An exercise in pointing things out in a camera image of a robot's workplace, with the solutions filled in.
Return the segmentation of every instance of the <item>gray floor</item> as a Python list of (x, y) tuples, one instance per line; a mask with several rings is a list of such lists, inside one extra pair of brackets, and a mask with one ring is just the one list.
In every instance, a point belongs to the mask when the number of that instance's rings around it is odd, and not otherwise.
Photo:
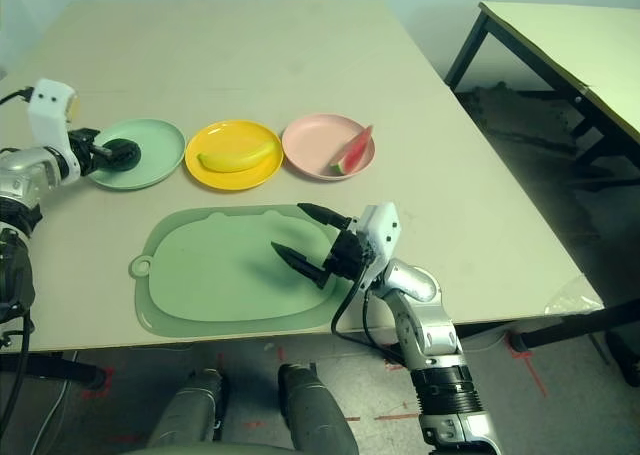
[[(511, 102), (494, 104), (493, 108), (483, 105), (483, 116), (489, 117), (484, 120), (485, 133), (500, 122), (499, 128), (506, 132), (529, 130), (526, 133), (531, 134), (531, 126), (543, 123), (547, 129), (538, 129), (536, 136), (567, 142), (575, 114), (566, 106), (520, 99)], [(534, 120), (522, 114), (523, 106), (535, 113)], [(487, 137), (499, 152), (504, 149), (508, 163), (522, 162), (512, 167), (514, 174), (530, 190), (531, 198), (603, 299), (615, 304), (637, 296), (640, 189), (585, 193), (550, 188), (559, 185), (553, 180), (567, 175), (562, 157), (549, 160), (542, 155), (544, 150), (509, 147), (505, 145), (512, 143), (508, 140)], [(536, 163), (543, 163), (545, 169), (531, 170)], [(620, 160), (602, 165), (607, 164), (617, 171), (631, 170)], [(532, 178), (532, 173), (542, 175)], [(524, 331), (552, 322), (529, 320), (511, 328)], [(638, 324), (627, 326), (624, 335), (629, 343), (640, 340)], [(595, 335), (595, 342), (580, 337), (540, 347), (531, 356), (522, 357), (506, 346), (502, 330), (464, 341), (469, 365), (492, 412), (505, 453), (640, 454), (640, 389), (624, 383), (604, 348), (602, 334)], [(603, 347), (602, 353), (596, 346)], [(291, 447), (277, 407), (276, 373), (283, 362), (315, 363), (319, 377), (349, 417), (362, 454), (429, 451), (415, 419), (418, 407), (406, 370), (328, 335), (90, 350), (80, 353), (80, 360), (109, 368), (109, 387), (93, 393), (72, 386), (50, 424), (39, 455), (116, 454), (143, 446), (175, 390), (192, 370), (208, 366), (224, 369), (232, 384), (223, 440)], [(11, 376), (3, 374), (0, 381), (4, 398)], [(29, 453), (60, 388), (59, 382), (26, 381), (0, 454)]]

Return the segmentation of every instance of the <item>cutting board handle hole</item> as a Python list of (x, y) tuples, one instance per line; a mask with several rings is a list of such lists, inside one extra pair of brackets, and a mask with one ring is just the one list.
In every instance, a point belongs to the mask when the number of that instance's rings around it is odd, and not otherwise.
[(151, 271), (152, 257), (149, 255), (140, 255), (131, 262), (131, 275), (134, 277), (147, 277)]

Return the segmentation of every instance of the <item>beige table top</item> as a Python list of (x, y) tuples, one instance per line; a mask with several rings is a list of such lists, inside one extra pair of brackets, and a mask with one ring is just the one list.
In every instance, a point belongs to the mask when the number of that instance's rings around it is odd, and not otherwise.
[(504, 2), (480, 9), (640, 143), (640, 10)]
[[(195, 207), (310, 201), (358, 215), (391, 200), (404, 227), (396, 255), (436, 275), (456, 322), (600, 306), (382, 1), (76, 4), (0, 82), (0, 93), (40, 77), (78, 90), (75, 127), (151, 117), (190, 138), (216, 120), (251, 119), (280, 132), (302, 115), (334, 112), (375, 125), (376, 159), (340, 183), (284, 168), (253, 190), (219, 193), (181, 167), (136, 192), (83, 180), (51, 194), (30, 248), (34, 350), (177, 341), (138, 323), (127, 267), (162, 218)], [(33, 143), (25, 110), (17, 102), (3, 107), (1, 145)], [(373, 325), (392, 323), (381, 303), (371, 315)], [(359, 320), (353, 307), (341, 326), (357, 328)], [(311, 331), (327, 332), (328, 324)]]

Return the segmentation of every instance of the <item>pink plate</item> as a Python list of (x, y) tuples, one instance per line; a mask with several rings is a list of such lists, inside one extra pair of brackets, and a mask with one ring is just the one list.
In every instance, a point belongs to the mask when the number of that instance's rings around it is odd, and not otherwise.
[(282, 148), (289, 161), (307, 175), (320, 180), (343, 180), (360, 173), (373, 160), (376, 146), (372, 139), (353, 172), (338, 175), (329, 168), (333, 156), (364, 128), (342, 115), (308, 115), (289, 124), (282, 134)]

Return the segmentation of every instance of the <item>green cutting board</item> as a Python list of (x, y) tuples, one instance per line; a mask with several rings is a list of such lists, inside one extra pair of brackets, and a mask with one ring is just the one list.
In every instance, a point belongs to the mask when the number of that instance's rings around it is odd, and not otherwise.
[(298, 250), (321, 266), (336, 235), (292, 205), (170, 215), (130, 265), (138, 320), (152, 333), (169, 337), (274, 333), (326, 324), (347, 284), (331, 277), (320, 290), (291, 269), (270, 242)]

